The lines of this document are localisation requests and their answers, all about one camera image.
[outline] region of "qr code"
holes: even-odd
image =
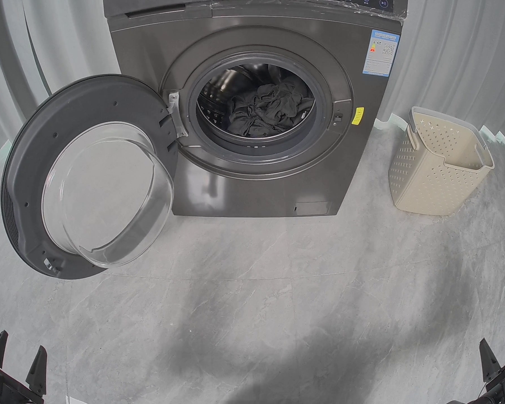
[[[382,50],[382,53],[387,56],[392,56],[395,53],[395,46],[396,46],[396,44],[393,44],[393,43],[385,44],[384,49]]]

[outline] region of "perforated basket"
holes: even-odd
[[[474,126],[413,107],[389,170],[392,199],[399,210],[451,215],[493,168],[490,151]]]

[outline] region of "basket handle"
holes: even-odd
[[[419,149],[419,143],[414,138],[415,134],[414,134],[414,131],[411,130],[411,125],[408,125],[406,127],[406,131],[408,132],[408,137],[410,138],[411,146],[413,147],[414,150],[418,150]]]
[[[481,161],[481,166],[485,166],[486,165],[485,158],[481,154],[481,151],[479,150],[478,144],[475,144],[475,152],[477,153],[477,155],[479,157],[479,160]]]

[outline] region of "front-load washing machine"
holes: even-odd
[[[19,256],[77,279],[176,215],[337,214],[408,0],[103,0],[121,75],[74,82],[14,140],[1,208]]]

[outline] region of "white curtain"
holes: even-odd
[[[119,73],[102,0],[1,0],[1,7],[34,103],[76,79]],[[3,54],[0,145],[30,107],[8,79],[12,71],[4,75]],[[505,135],[505,0],[409,0],[378,118],[406,118],[413,105]]]

